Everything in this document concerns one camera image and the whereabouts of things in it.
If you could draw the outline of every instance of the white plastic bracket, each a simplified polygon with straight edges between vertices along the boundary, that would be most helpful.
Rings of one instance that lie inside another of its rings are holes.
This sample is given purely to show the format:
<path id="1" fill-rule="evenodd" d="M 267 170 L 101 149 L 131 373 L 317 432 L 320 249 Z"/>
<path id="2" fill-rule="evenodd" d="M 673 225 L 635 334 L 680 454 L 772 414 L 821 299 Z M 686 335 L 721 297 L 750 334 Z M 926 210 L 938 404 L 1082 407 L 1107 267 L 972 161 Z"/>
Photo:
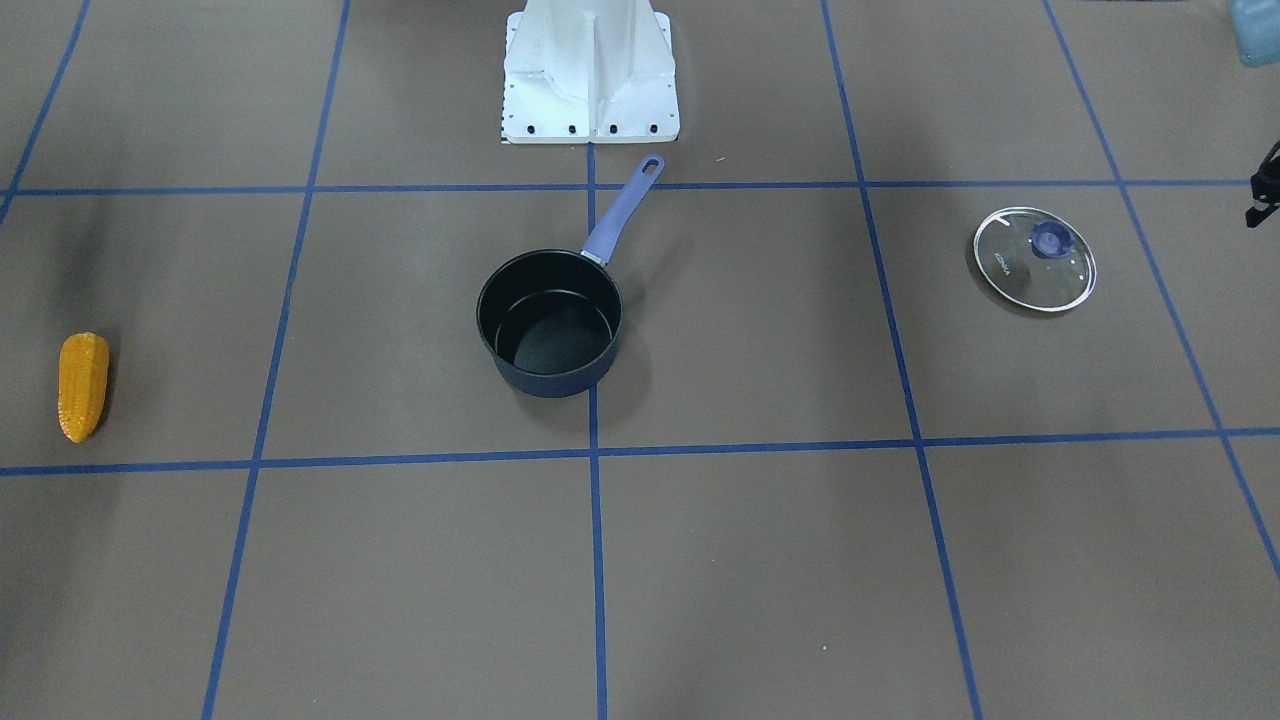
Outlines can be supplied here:
<path id="1" fill-rule="evenodd" d="M 502 140 L 669 142 L 671 19 L 649 0 L 529 0 L 507 18 Z"/>

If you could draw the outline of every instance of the black pot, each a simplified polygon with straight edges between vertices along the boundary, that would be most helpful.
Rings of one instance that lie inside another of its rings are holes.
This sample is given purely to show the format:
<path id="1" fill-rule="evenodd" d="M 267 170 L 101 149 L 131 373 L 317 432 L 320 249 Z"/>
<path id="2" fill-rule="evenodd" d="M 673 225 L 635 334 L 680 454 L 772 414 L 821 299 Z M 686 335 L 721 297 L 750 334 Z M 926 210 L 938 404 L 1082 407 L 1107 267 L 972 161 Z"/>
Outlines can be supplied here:
<path id="1" fill-rule="evenodd" d="M 657 155 L 640 161 L 581 252 L 535 250 L 489 277 L 476 302 L 476 327 L 512 387 L 568 397 L 608 373 L 618 354 L 622 293 L 604 266 L 664 167 Z"/>

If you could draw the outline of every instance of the blue knob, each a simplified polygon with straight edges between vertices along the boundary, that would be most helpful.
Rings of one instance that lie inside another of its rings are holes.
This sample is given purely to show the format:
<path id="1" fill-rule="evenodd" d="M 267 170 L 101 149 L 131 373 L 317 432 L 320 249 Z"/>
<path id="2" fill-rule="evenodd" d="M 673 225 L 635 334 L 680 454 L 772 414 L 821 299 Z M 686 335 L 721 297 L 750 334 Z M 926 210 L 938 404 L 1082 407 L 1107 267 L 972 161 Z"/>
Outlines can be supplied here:
<path id="1" fill-rule="evenodd" d="M 1075 236 L 1056 220 L 1041 220 L 1032 228 L 1032 251 L 1046 260 L 1061 260 L 1071 255 Z"/>

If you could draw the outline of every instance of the orange object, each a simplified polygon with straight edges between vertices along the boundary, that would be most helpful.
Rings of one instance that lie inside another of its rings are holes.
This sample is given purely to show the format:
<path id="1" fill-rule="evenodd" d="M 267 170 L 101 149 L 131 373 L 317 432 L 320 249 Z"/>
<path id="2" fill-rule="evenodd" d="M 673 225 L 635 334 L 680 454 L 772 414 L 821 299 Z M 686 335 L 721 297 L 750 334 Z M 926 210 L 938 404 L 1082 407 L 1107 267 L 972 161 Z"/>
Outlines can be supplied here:
<path id="1" fill-rule="evenodd" d="M 67 338 L 58 356 L 58 424 L 72 442 L 93 433 L 106 402 L 106 369 L 111 350 L 93 333 Z"/>

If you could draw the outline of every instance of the pot handle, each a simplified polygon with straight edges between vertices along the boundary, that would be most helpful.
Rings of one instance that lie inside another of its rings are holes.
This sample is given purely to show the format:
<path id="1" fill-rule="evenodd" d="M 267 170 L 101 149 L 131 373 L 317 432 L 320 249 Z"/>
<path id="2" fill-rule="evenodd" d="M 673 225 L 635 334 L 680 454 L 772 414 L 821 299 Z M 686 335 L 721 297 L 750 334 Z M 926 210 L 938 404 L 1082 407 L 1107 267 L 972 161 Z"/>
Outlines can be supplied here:
<path id="1" fill-rule="evenodd" d="M 631 173 L 631 179 L 622 186 L 622 191 L 613 199 L 600 222 L 595 223 L 595 229 L 591 231 L 586 245 L 582 246 L 582 255 L 595 260 L 602 266 L 609 264 L 613 247 L 618 243 L 618 234 L 622 233 L 631 214 L 640 206 L 640 201 L 644 200 L 645 193 L 649 192 L 666 167 L 667 161 L 658 155 L 646 155 L 644 160 L 640 160 L 640 165 Z"/>

